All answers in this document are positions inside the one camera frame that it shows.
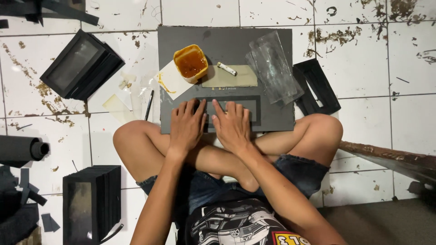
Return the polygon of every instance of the white tile floor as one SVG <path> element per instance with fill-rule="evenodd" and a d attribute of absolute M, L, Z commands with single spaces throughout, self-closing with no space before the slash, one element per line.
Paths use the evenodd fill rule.
<path fill-rule="evenodd" d="M 120 54 L 122 70 L 136 74 L 137 82 L 158 70 L 160 24 L 292 28 L 294 63 L 317 58 L 340 99 L 335 116 L 344 126 L 343 140 L 436 155 L 436 1 L 314 2 L 86 0 L 87 12 L 100 17 L 97 27 L 60 19 L 45 19 L 41 27 L 6 17 L 10 29 L 0 30 L 0 134 L 50 143 L 48 157 L 26 165 L 30 182 L 48 199 L 40 213 L 50 212 L 62 224 L 61 181 L 75 171 L 73 161 L 77 169 L 121 164 L 111 139 L 121 125 L 102 107 L 115 93 L 132 109 L 128 90 L 118 89 L 121 71 L 89 98 L 90 118 L 83 102 L 59 100 L 38 79 L 81 27 Z M 339 150 L 331 167 L 311 198 L 317 207 L 415 197 L 407 191 L 411 179 L 346 152 Z M 12 171 L 19 176 L 19 169 Z M 146 200 L 124 168 L 122 188 L 126 226 L 108 244 L 128 243 Z M 43 244 L 58 245 L 62 230 L 42 236 Z M 172 232 L 167 244 L 174 239 Z"/>

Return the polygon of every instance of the denim shorts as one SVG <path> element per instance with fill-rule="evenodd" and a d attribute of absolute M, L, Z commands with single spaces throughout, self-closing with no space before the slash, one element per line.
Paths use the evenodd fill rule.
<path fill-rule="evenodd" d="M 273 165 L 307 198 L 319 191 L 321 181 L 330 169 L 314 160 L 289 154 L 282 154 Z M 136 184 L 148 195 L 156 178 L 157 175 Z M 216 197 L 225 194 L 229 190 L 238 190 L 248 196 L 265 196 L 261 188 L 256 192 L 248 192 L 238 183 L 225 183 L 208 173 L 185 167 L 182 170 L 177 187 L 174 215 L 191 214 L 194 209 L 205 203 L 212 202 Z"/>

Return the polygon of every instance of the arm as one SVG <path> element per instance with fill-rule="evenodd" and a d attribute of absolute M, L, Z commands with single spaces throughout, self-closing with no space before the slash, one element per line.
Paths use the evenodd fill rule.
<path fill-rule="evenodd" d="M 182 102 L 171 113 L 170 146 L 167 156 L 138 218 L 130 245 L 165 244 L 171 225 L 176 187 L 184 160 L 203 133 L 206 101 L 194 114 L 197 100 Z"/>
<path fill-rule="evenodd" d="M 212 116 L 212 120 L 220 142 L 251 171 L 277 214 L 313 245 L 346 244 L 309 200 L 247 139 L 249 110 L 228 102 L 227 114 L 224 114 L 218 102 L 213 104 L 217 115 Z"/>

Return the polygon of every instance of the person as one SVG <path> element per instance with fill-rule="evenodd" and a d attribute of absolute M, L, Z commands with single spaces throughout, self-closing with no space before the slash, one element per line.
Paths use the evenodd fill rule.
<path fill-rule="evenodd" d="M 227 102 L 224 112 L 212 103 L 224 149 L 200 139 L 205 100 L 173 109 L 169 135 L 142 120 L 115 132 L 117 153 L 148 195 L 130 244 L 165 244 L 172 221 L 178 244 L 346 244 L 308 200 L 339 147 L 341 123 L 313 114 L 296 120 L 293 131 L 250 141 L 249 110 Z"/>

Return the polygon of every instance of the black t-shirt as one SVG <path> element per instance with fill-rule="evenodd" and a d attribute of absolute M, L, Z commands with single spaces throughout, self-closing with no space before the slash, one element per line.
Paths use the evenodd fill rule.
<path fill-rule="evenodd" d="M 287 230 L 259 199 L 200 207 L 187 218 L 186 245 L 309 245 Z"/>

